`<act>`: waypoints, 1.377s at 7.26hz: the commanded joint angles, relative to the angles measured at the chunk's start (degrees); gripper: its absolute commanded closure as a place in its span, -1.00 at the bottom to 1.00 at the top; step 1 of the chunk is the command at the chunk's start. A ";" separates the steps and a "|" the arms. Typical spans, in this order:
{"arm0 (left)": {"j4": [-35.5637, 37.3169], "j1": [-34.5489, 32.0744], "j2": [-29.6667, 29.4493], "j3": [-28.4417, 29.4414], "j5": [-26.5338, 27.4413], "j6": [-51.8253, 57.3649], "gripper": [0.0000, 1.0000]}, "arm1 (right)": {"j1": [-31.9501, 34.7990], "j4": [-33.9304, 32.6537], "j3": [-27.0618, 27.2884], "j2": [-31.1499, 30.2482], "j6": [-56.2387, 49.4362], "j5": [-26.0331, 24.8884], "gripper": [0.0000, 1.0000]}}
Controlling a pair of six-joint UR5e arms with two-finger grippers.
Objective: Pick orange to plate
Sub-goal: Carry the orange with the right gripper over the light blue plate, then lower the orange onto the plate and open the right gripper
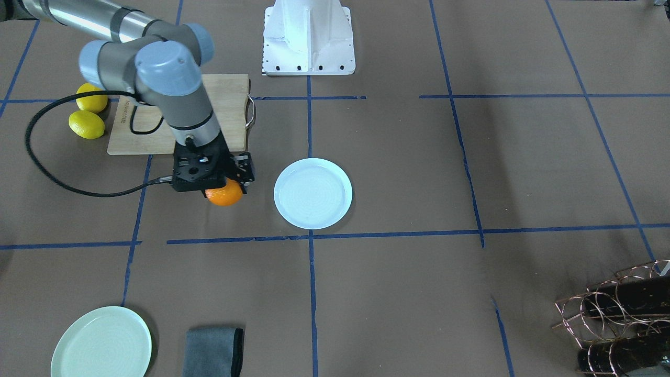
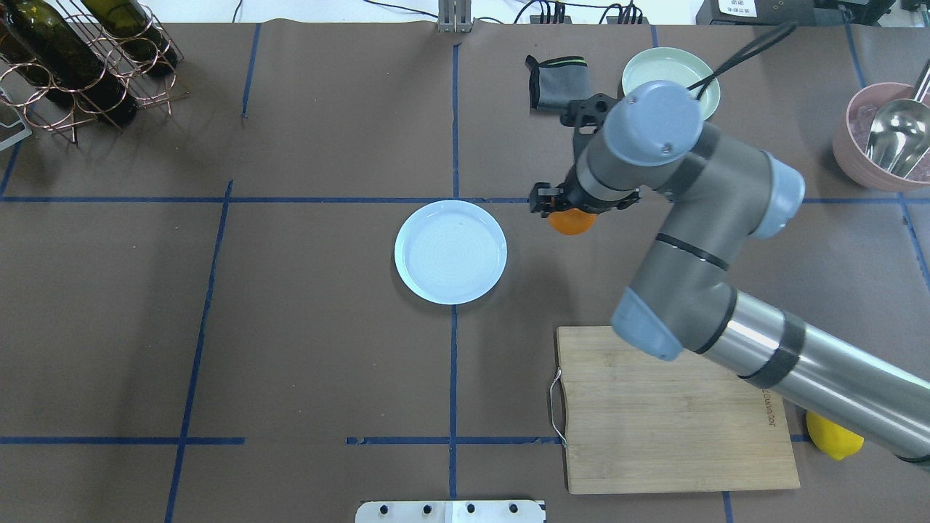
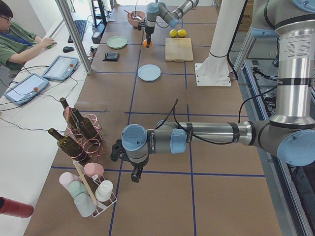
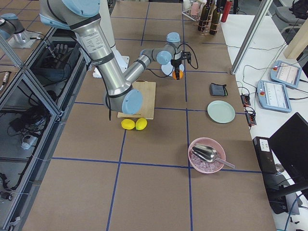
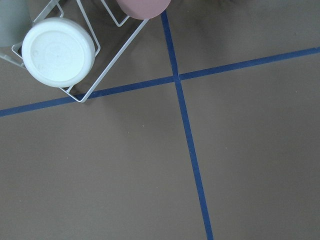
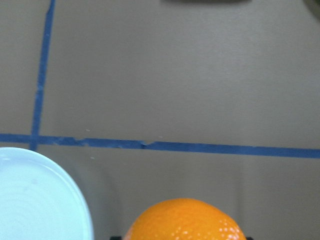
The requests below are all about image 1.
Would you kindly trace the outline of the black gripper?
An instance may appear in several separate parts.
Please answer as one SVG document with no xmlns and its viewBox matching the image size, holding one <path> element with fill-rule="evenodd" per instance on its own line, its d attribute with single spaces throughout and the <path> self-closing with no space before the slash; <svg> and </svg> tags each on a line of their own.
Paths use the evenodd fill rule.
<svg viewBox="0 0 670 377">
<path fill-rule="evenodd" d="M 222 188 L 227 179 L 236 181 L 244 195 L 256 181 L 250 152 L 232 156 L 224 138 L 215 138 L 203 146 L 175 143 L 172 188 L 177 192 Z"/>
</svg>

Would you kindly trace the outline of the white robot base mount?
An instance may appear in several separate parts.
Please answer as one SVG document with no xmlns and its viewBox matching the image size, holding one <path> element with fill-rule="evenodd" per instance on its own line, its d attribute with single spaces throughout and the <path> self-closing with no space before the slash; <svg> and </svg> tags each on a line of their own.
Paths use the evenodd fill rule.
<svg viewBox="0 0 670 377">
<path fill-rule="evenodd" d="M 265 9 L 263 75 L 332 76 L 355 71 L 352 15 L 340 1 L 275 1 Z"/>
</svg>

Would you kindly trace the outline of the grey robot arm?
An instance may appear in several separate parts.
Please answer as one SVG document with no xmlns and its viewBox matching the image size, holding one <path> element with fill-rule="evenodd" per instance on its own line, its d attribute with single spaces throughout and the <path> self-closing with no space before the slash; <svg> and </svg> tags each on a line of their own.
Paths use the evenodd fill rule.
<svg viewBox="0 0 670 377">
<path fill-rule="evenodd" d="M 169 176 L 144 182 L 124 196 L 168 183 L 177 192 L 254 181 L 248 152 L 233 155 L 203 84 L 201 66 L 213 59 L 211 35 L 198 24 L 175 25 L 110 1 L 2 1 L 2 21 L 45 20 L 95 37 L 79 55 L 79 68 L 96 95 L 119 95 L 160 110 L 175 138 Z"/>
</svg>

